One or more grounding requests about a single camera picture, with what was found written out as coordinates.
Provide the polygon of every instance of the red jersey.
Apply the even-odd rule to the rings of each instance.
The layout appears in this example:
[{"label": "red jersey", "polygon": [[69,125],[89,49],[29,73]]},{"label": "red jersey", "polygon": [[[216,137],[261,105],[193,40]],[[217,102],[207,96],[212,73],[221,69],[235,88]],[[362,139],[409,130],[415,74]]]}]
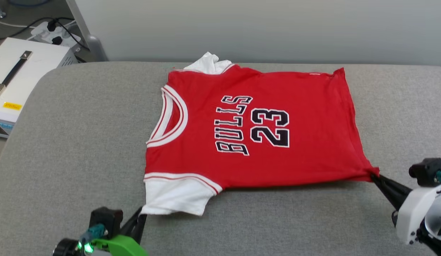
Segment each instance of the red jersey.
[{"label": "red jersey", "polygon": [[226,188],[371,181],[344,69],[173,71],[147,142],[143,212],[201,215]]}]

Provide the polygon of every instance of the gray fabric surface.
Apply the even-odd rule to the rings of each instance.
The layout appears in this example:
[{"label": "gray fabric surface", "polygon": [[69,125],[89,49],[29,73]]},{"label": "gray fabric surface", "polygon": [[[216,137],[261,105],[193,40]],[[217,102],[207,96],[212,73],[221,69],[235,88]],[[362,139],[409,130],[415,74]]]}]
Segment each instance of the gray fabric surface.
[{"label": "gray fabric surface", "polygon": [[[100,206],[128,218],[144,202],[145,141],[159,88],[185,63],[88,63],[51,71],[26,103],[0,159],[0,255],[49,255]],[[244,64],[333,72],[341,65]],[[441,157],[441,68],[345,65],[364,151],[410,187],[408,167]],[[225,191],[205,214],[148,217],[151,256],[432,255],[402,245],[372,183]]]}]

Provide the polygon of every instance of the gray partition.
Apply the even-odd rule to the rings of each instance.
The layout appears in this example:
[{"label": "gray partition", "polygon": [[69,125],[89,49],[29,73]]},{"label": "gray partition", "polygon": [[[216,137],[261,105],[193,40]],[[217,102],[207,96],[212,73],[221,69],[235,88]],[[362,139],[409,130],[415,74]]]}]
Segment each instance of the gray partition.
[{"label": "gray partition", "polygon": [[441,0],[67,0],[99,60],[441,65]]}]

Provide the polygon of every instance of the blue cable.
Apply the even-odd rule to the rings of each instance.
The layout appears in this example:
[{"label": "blue cable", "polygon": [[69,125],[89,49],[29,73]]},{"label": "blue cable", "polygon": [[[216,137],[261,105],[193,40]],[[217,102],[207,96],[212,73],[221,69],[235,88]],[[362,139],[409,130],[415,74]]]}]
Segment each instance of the blue cable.
[{"label": "blue cable", "polygon": [[45,2],[41,2],[41,3],[36,4],[36,5],[22,5],[22,4],[14,3],[14,2],[12,2],[11,0],[9,0],[9,3],[10,3],[10,5],[15,5],[15,6],[19,6],[19,7],[37,7],[37,6],[40,6],[40,5],[47,4],[47,3],[49,3],[50,1],[51,1],[51,0],[46,0]]}]

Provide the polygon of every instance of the yellow label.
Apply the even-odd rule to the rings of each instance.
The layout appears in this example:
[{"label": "yellow label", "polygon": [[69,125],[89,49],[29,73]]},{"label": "yellow label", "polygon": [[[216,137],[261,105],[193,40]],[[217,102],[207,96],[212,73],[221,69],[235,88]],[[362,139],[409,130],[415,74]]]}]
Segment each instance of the yellow label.
[{"label": "yellow label", "polygon": [[22,108],[22,105],[10,103],[10,102],[5,102],[4,107],[14,109],[14,110],[20,110]]}]

